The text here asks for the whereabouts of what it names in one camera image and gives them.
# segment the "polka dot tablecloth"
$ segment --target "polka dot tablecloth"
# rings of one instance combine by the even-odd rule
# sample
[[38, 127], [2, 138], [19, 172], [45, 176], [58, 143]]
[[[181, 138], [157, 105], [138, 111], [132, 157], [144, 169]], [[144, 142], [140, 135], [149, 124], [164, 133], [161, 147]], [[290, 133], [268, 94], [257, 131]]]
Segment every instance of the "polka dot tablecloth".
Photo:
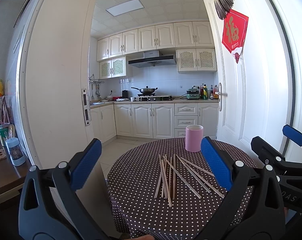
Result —
[[[247, 166], [256, 167], [242, 150], [224, 142], [215, 143], [234, 160], [242, 160]], [[193, 239], [205, 227], [223, 199], [214, 191], [208, 193], [202, 188], [177, 158], [177, 171], [202, 198], [198, 199], [178, 176], [172, 207], [169, 207], [167, 199], [154, 198], [160, 175], [159, 154], [166, 154], [169, 160], [173, 154], [177, 154], [211, 172], [201, 152], [187, 152], [184, 146], [185, 138], [153, 141], [131, 149], [115, 162], [108, 174], [108, 188], [118, 232], [128, 233], [132, 238], [151, 234], [161, 240], [183, 240]], [[225, 188], [220, 187], [214, 177], [197, 168], [194, 170], [225, 195]], [[248, 187], [233, 224], [240, 222], [251, 191], [252, 187]]]

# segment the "chopstick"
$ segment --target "chopstick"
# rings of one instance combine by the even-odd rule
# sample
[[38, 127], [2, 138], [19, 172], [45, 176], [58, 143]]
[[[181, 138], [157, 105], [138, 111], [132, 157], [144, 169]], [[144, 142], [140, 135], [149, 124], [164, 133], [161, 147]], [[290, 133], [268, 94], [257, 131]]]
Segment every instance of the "chopstick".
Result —
[[213, 187], [210, 183], [208, 183], [200, 174], [198, 174], [194, 169], [192, 169], [187, 163], [186, 165], [190, 168], [191, 171], [194, 172], [205, 184], [207, 184], [216, 194], [218, 194], [221, 198], [224, 198], [224, 195], [219, 192], [215, 187]]
[[203, 184], [203, 182], [201, 182], [201, 180], [189, 169], [189, 167], [185, 164], [184, 161], [181, 160], [181, 158], [179, 156], [177, 156], [178, 159], [180, 160], [180, 162], [183, 164], [183, 166], [188, 170], [188, 172], [198, 181], [198, 183], [209, 193], [211, 193], [211, 191], [207, 188], [207, 186], [205, 186]]
[[169, 192], [171, 194], [171, 166], [169, 166]]
[[203, 171], [203, 172], [205, 172], [205, 173], [207, 173], [207, 174], [210, 174], [211, 176], [215, 177], [213, 173], [211, 173], [211, 172], [209, 172], [209, 171], [206, 171], [205, 169], [203, 169], [203, 168], [201, 168], [201, 167], [199, 167], [199, 166], [197, 166], [197, 165], [195, 165], [195, 164], [189, 162], [188, 160], [186, 160], [186, 159], [184, 159], [184, 158], [182, 158], [182, 157], [181, 157], [181, 159], [184, 160], [185, 162], [191, 164], [191, 165], [194, 166], [195, 168], [198, 168], [200, 171]]
[[169, 207], [172, 207], [170, 190], [169, 190], [169, 187], [167, 185], [167, 180], [166, 180], [166, 173], [164, 173], [163, 185], [165, 186], [164, 194], [166, 195], [166, 198], [169, 201]]
[[[175, 154], [173, 155], [173, 166], [175, 168]], [[175, 199], [175, 172], [173, 172], [173, 199]]]
[[157, 198], [157, 196], [158, 196], [158, 190], [160, 189], [161, 179], [162, 179], [162, 169], [161, 169], [161, 161], [160, 161], [160, 176], [158, 178], [158, 185], [157, 185], [156, 190], [155, 190], [154, 198]]
[[192, 190], [192, 192], [198, 197], [198, 198], [202, 198], [201, 195], [199, 193], [197, 193], [195, 191], [195, 189], [193, 189], [193, 187], [187, 183], [187, 181], [181, 176], [181, 174], [172, 166], [171, 163], [169, 163], [167, 160], [165, 160], [172, 168], [172, 170], [179, 176], [179, 178], [185, 183], [185, 185], [187, 185], [189, 187], [190, 190]]
[[[163, 188], [165, 187], [165, 181], [166, 181], [166, 176], [165, 176], [165, 171], [164, 171], [164, 160], [161, 160], [161, 169], [162, 169], [162, 181], [163, 181]], [[167, 191], [164, 190], [164, 197], [167, 198]]]
[[[164, 169], [164, 173], [166, 173], [166, 162], [164, 163], [163, 169]], [[165, 187], [165, 185], [164, 185], [164, 182], [163, 182], [161, 197], [163, 197], [163, 194], [164, 194], [164, 187]]]

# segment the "ceiling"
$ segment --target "ceiling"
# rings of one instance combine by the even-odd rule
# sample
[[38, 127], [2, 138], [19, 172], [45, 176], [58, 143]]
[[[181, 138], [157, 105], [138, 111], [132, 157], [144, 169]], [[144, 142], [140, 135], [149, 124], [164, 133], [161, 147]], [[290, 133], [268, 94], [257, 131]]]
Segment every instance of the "ceiling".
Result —
[[96, 0], [91, 36], [99, 39], [143, 25], [178, 20], [208, 20], [203, 0], [140, 0], [145, 8], [113, 17], [105, 10], [129, 0]]

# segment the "pink cup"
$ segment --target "pink cup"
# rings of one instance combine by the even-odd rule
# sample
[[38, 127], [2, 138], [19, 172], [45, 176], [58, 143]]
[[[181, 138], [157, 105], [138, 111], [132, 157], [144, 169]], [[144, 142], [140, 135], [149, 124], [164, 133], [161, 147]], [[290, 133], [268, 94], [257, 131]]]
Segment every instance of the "pink cup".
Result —
[[189, 125], [185, 129], [185, 149], [188, 152], [199, 152], [203, 138], [203, 126]]

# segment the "lattice cabinet door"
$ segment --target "lattice cabinet door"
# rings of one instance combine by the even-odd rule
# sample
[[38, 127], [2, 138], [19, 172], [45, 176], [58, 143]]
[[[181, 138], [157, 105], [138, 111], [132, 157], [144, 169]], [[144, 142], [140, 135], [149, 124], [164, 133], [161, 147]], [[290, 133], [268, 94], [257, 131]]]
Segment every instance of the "lattice cabinet door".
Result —
[[126, 75], [125, 57], [112, 59], [112, 77], [123, 77]]
[[196, 49], [177, 49], [177, 70], [178, 71], [197, 71]]
[[214, 49], [196, 49], [198, 70], [216, 71]]
[[100, 79], [111, 78], [111, 60], [100, 62]]

